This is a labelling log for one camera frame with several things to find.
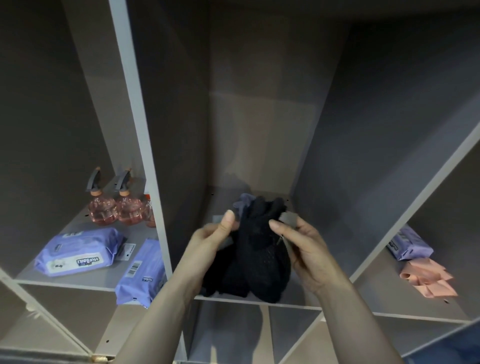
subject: pack of wipes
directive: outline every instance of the pack of wipes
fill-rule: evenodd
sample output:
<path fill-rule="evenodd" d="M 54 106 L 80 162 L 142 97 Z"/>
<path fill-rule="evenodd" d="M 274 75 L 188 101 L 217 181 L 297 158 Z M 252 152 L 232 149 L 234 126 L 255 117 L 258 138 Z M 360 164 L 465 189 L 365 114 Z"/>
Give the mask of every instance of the pack of wipes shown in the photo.
<path fill-rule="evenodd" d="M 35 258 L 35 269 L 49 277 L 110 266 L 123 235 L 115 228 L 55 236 Z"/>
<path fill-rule="evenodd" d="M 428 258 L 433 253 L 432 247 L 407 224 L 393 237 L 387 247 L 397 260 Z"/>
<path fill-rule="evenodd" d="M 148 308 L 166 282 L 160 242 L 147 239 L 115 287 L 117 304 L 136 303 Z"/>

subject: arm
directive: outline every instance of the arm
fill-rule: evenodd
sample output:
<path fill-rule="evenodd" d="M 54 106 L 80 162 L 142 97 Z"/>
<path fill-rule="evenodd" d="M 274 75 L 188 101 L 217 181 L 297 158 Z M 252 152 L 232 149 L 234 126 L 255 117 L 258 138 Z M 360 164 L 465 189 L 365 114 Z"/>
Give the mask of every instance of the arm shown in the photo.
<path fill-rule="evenodd" d="M 292 267 L 320 301 L 338 362 L 403 364 L 318 231 L 301 218 L 297 231 L 274 220 L 270 228 L 294 244 Z"/>
<path fill-rule="evenodd" d="M 220 224 L 207 224 L 192 235 L 175 273 L 133 329 L 115 359 L 116 364 L 173 362 L 185 312 L 200 291 L 218 246 L 234 228 L 238 224 L 229 210 Z"/>

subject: cabinet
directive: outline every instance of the cabinet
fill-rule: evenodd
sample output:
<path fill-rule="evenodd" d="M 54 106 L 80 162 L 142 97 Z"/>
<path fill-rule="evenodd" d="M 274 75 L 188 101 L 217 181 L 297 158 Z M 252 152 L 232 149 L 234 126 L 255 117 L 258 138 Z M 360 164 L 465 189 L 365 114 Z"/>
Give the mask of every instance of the cabinet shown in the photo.
<path fill-rule="evenodd" d="M 144 315 L 115 304 L 125 262 L 60 278 L 33 269 L 53 235 L 93 227 L 83 190 L 100 165 L 107 191 L 128 167 L 138 192 L 148 183 L 157 229 L 114 226 L 137 248 L 158 238 L 168 277 L 193 231 L 250 192 L 283 197 L 318 228 L 402 355 L 479 316 L 480 13 L 294 3 L 2 5 L 0 267 L 17 306 L 108 357 Z M 398 277 L 385 247 L 407 222 L 458 298 L 425 299 Z M 311 335 L 335 360 L 295 273 L 277 304 L 198 296 L 183 329 L 177 360 L 279 364 Z"/>

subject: peach folded fabric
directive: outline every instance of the peach folded fabric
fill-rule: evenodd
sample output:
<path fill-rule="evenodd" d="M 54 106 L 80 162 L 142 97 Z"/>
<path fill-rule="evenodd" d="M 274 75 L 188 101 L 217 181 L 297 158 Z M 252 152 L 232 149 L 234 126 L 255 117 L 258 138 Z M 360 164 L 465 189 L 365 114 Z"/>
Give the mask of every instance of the peach folded fabric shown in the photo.
<path fill-rule="evenodd" d="M 453 276 L 430 258 L 417 258 L 405 264 L 400 277 L 406 279 L 425 297 L 458 296 L 446 281 Z"/>

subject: black cloth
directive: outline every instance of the black cloth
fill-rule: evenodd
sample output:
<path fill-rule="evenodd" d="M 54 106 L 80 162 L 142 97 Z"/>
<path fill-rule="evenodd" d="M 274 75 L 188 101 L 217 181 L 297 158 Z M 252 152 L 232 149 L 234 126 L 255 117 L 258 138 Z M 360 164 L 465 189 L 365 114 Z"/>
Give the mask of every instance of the black cloth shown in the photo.
<path fill-rule="evenodd" d="M 256 198 L 244 209 L 238 231 L 231 233 L 233 245 L 217 252 L 203 280 L 202 294 L 215 291 L 276 303 L 290 278 L 290 259 L 283 241 L 269 227 L 286 211 L 283 199 L 267 202 Z"/>

